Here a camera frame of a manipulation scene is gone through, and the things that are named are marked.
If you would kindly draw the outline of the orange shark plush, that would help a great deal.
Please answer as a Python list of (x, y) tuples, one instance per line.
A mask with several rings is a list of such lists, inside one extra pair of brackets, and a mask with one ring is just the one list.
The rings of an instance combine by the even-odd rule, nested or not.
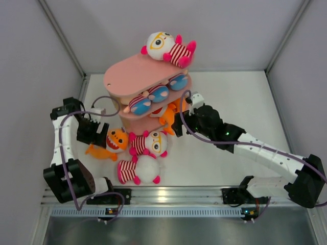
[(180, 99), (177, 99), (149, 114), (151, 118), (158, 118), (159, 123), (165, 132), (170, 135), (174, 135), (175, 132), (172, 129), (172, 125), (175, 120), (175, 114), (180, 111)]
[(85, 151), (86, 155), (91, 155), (95, 159), (111, 159), (117, 161), (118, 153), (125, 151), (129, 144), (127, 132), (123, 128), (111, 129), (107, 133), (106, 147), (90, 144)]

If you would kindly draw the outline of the white glasses plush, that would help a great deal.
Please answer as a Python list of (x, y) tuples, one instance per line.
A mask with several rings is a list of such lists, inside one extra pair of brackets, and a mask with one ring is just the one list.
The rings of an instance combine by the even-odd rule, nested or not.
[(197, 42), (192, 40), (187, 45), (182, 42), (183, 38), (180, 34), (174, 38), (167, 32), (152, 33), (141, 48), (141, 54), (157, 61), (170, 62), (180, 68), (186, 68), (192, 62)]

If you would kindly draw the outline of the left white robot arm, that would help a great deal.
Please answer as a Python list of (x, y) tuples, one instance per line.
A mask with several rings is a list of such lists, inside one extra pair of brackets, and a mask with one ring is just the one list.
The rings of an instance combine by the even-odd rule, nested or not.
[(50, 167), (43, 178), (60, 203), (76, 201), (81, 197), (98, 195), (104, 204), (115, 199), (115, 191), (107, 177), (95, 178), (78, 157), (77, 145), (84, 143), (106, 148), (108, 123), (101, 123), (106, 110), (91, 107), (73, 97), (52, 109), (50, 118), (54, 127), (55, 144)]

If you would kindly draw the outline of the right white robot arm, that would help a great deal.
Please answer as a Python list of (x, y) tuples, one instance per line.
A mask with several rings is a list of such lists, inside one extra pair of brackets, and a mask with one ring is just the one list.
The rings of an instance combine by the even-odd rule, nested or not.
[(223, 151), (250, 159), (277, 173), (278, 177), (245, 176), (238, 187), (239, 198), (249, 203), (255, 198), (283, 197), (305, 207), (324, 207), (318, 199), (326, 184), (326, 175), (318, 156), (286, 153), (224, 122), (212, 106), (177, 112), (172, 129), (177, 137), (187, 134)]

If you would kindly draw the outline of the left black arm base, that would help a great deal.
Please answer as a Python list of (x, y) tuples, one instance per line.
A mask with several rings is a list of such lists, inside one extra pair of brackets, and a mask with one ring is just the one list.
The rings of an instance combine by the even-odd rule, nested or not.
[[(114, 188), (112, 182), (105, 178), (108, 184), (108, 191), (107, 192), (117, 192), (120, 193), (124, 198), (124, 204), (129, 205), (131, 200), (132, 190), (130, 188)], [(96, 196), (94, 198), (89, 199), (86, 201), (88, 205), (120, 205), (122, 204), (123, 200), (119, 195), (103, 195), (103, 196)]]

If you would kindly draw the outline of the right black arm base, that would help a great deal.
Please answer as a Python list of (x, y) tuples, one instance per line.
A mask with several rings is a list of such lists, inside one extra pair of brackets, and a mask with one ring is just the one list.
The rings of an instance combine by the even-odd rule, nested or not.
[(241, 206), (243, 204), (267, 204), (268, 197), (255, 198), (247, 190), (250, 180), (254, 176), (246, 176), (237, 187), (222, 188), (223, 203), (230, 206)]

